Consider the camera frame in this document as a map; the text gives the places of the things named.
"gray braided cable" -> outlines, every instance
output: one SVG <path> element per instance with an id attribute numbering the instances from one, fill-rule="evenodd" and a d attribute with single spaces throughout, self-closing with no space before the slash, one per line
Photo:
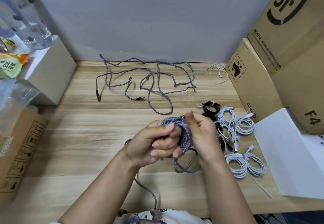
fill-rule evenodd
<path id="1" fill-rule="evenodd" d="M 142 61 L 142 60 L 140 60 L 140 59 L 138 59 L 138 58 L 130 58 L 130 59 L 126 59 L 126 60 L 120 61 L 120 62 L 118 62 L 117 64 L 114 64 L 114 63 L 112 63 L 112 62 L 110 62 L 110 61 L 108 61 L 108 60 L 105 60 L 105 59 L 103 58 L 102 54 L 100 54 L 100 57 L 102 58 L 103 62 L 105 63 L 105 66 L 106 66 L 107 72 L 106 72 L 105 74 L 102 74 L 102 75 L 97 76 L 97 78 L 96 78 L 96 94 L 97 94 L 97 96 L 99 95 L 99 94 L 98 94 L 98 78 L 99 78 L 99 77 L 102 77 L 102 76 L 106 76 L 106 77 L 105 77 L 105 83 L 106 83 L 107 87 L 109 87 L 109 88 L 113 88 L 113 87 L 123 86 L 123 85 L 126 85 L 126 84 L 127 84 L 127 87 L 126 87 L 126 89 L 125 89 L 125 96 L 126 96 L 127 98 L 131 99 L 131 100 L 137 100 L 138 98 L 137 98 L 137 99 L 136 99 L 136 98 L 132 98 L 132 97 L 130 97 L 129 95 L 127 95 L 127 90 L 128 90 L 128 88 L 129 88 L 129 86 L 131 85 L 131 81 L 132 81 L 132 77 L 131 77 L 131 76 L 129 77 L 129 80 L 128 80 L 127 82 L 125 82 L 125 83 L 121 83 L 121 84 L 116 84 L 116 85 L 110 85 L 110 83 L 107 82 L 107 78 L 108 78 L 108 75 L 110 75 L 110 74 L 121 74 L 121 73 L 126 73 L 126 72 L 129 72 L 129 71 L 134 71 L 134 70 L 138 70 L 138 69 L 146 70 L 146 71 L 149 71 L 150 73 L 149 73 L 146 77 L 144 77 L 144 78 L 141 80 L 139 88 L 148 91 L 147 101 L 148 101 L 148 104 L 149 104 L 149 106 L 152 108 L 153 111 L 155 111 L 156 113 L 158 113 L 158 114 L 160 114 L 160 115 L 168 115 L 168 114 L 171 114 L 171 113 L 173 112 L 173 105 L 172 105 L 171 99 L 168 97 L 168 94 L 170 94 L 170 93 L 179 93 L 179 92 L 184 92 L 184 91 L 187 91 L 189 88 L 193 88 L 193 89 L 196 88 L 196 86 L 193 85 L 193 83 L 192 83 L 192 82 L 195 80 L 195 73 L 194 73 L 194 70 L 193 70 L 192 66 L 191 66 L 189 63 L 187 63 L 187 62 L 162 62 L 162 61 L 159 61 L 159 60 L 155 60 L 155 61 Z M 136 67 L 136 68 L 133 68 L 133 69 L 130 69 L 130 70 L 120 71 L 120 72 L 109 72 L 109 69 L 108 69 L 108 65 L 107 65 L 107 64 L 110 64 L 110 65 L 113 65 L 113 66 L 118 66 L 119 64 L 121 64 L 121 63 L 123 63 L 123 62 L 130 61 L 130 60 L 133 60 L 133 59 L 138 60 L 138 61 L 140 61 L 140 62 L 143 63 L 143 64 L 145 64 L 145 63 L 156 63 L 156 72 L 153 72 L 150 68 L 145 68 L 145 67 Z M 159 64 L 172 65 L 172 66 L 174 66 L 174 67 L 176 67 L 176 68 L 180 68 L 181 70 L 183 70 L 183 71 L 187 74 L 187 76 L 188 76 L 188 78 L 189 78 L 189 82 L 176 83 L 176 80 L 175 80 L 175 78 L 174 78 L 174 76 L 173 76 L 172 73 L 160 72 Z M 186 69 L 184 69 L 184 68 L 181 67 L 181 66 L 177 66 L 176 64 L 186 64 L 186 65 L 188 65 L 189 68 L 190 68 L 190 70 L 192 71 L 192 79 L 191 79 L 191 77 L 190 77 L 189 72 L 188 72 Z M 158 86 L 158 91 L 152 89 L 152 88 L 154 87 L 154 83 L 155 83 L 154 74 L 157 74 L 157 86 Z M 191 86 L 189 86 L 189 87 L 187 87 L 186 89 L 183 89 L 183 90 L 179 90 L 179 91 L 170 91 L 170 92 L 164 93 L 164 92 L 161 90 L 161 88 L 160 88 L 160 74 L 165 74 L 165 75 L 170 75 L 170 76 L 172 76 L 172 79 L 173 79 L 173 82 L 174 82 L 174 87 L 176 87 L 176 86 L 181 86 L 181 85 L 187 85 L 187 84 L 191 84 Z M 145 88 L 145 87 L 143 87 L 143 84 L 144 84 L 143 81 L 144 81 L 145 79 L 148 80 L 149 77 L 150 77 L 151 75 L 152 75 L 152 85 L 151 85 L 151 87 L 150 87 L 150 88 Z M 161 112 L 157 111 L 157 110 L 156 110 L 156 109 L 151 105 L 151 101 L 150 101 L 150 94 L 151 94 L 151 92 L 154 92 L 154 93 L 160 93 L 163 97 L 165 97 L 165 98 L 168 100 L 168 102 L 170 103 L 171 111 L 170 111 L 170 112 L 166 112 L 166 113 L 161 113 Z"/>
<path id="2" fill-rule="evenodd" d="M 199 166 L 198 169 L 196 170 L 193 170 L 193 171 L 190 171 L 188 170 L 193 161 L 196 159 L 198 153 L 197 151 L 194 149 L 194 148 L 191 148 L 192 147 L 192 134 L 191 134 L 191 130 L 190 128 L 188 127 L 188 125 L 183 121 L 186 117 L 184 115 L 181 115 L 181 116 L 172 116 L 172 117 L 168 117 L 166 119 L 164 119 L 161 123 L 161 125 L 168 125 L 168 124 L 175 124 L 176 126 L 180 127 L 181 128 L 181 135 L 180 135 L 180 140 L 179 140 L 179 143 L 180 143 L 180 147 L 181 147 L 181 151 L 182 151 L 182 154 L 186 154 L 188 151 L 192 150 L 195 152 L 195 155 L 193 156 L 193 158 L 190 160 L 189 164 L 184 168 L 182 167 L 179 163 L 178 163 L 178 160 L 177 159 L 174 159 L 174 170 L 177 172 L 177 173 L 190 173 L 190 174 L 193 174 L 193 173 L 196 173 L 198 172 L 201 168 Z M 125 142 L 125 146 L 131 141 L 131 139 L 127 140 Z M 157 206 L 157 199 L 156 199 L 156 196 L 155 194 L 153 193 L 153 191 L 149 188 L 147 188 L 146 186 L 144 186 L 143 184 L 141 184 L 139 181 L 137 181 L 135 179 L 135 182 L 143 189 L 147 190 L 150 194 L 152 194 L 153 198 L 154 198 L 154 201 L 155 201 L 155 205 L 154 205 L 154 209 L 156 209 L 156 206 Z"/>

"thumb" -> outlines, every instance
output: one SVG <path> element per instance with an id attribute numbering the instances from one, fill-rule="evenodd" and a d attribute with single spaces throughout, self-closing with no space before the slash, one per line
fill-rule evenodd
<path id="1" fill-rule="evenodd" d="M 191 110 L 187 111 L 185 116 L 186 116 L 186 119 L 185 119 L 186 124 L 189 126 L 190 130 L 192 132 L 198 132 L 199 125 L 193 115 L 193 111 L 191 111 Z"/>
<path id="2" fill-rule="evenodd" d="M 142 129 L 143 137 L 146 139 L 155 139 L 162 136 L 170 135 L 175 131 L 176 126 L 174 124 L 168 124 L 166 126 L 148 127 Z"/>

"food wrapper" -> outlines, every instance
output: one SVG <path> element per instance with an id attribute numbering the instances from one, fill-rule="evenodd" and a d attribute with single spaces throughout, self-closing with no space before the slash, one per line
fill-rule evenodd
<path id="1" fill-rule="evenodd" d="M 0 78 L 15 78 L 28 57 L 29 54 L 0 53 Z"/>

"person's right hand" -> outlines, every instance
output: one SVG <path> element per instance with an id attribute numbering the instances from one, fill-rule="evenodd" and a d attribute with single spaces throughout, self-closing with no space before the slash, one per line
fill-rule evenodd
<path id="1" fill-rule="evenodd" d="M 224 154 L 218 140 L 218 132 L 214 122 L 201 114 L 187 111 L 186 124 L 188 124 L 195 149 L 201 159 L 203 167 L 213 161 L 224 161 Z"/>

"clear plastic bag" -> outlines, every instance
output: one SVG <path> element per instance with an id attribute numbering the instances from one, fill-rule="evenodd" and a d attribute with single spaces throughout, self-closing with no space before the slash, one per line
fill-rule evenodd
<path id="1" fill-rule="evenodd" d="M 20 113 L 39 93 L 37 89 L 16 83 L 16 79 L 0 80 L 0 136 L 11 136 Z"/>

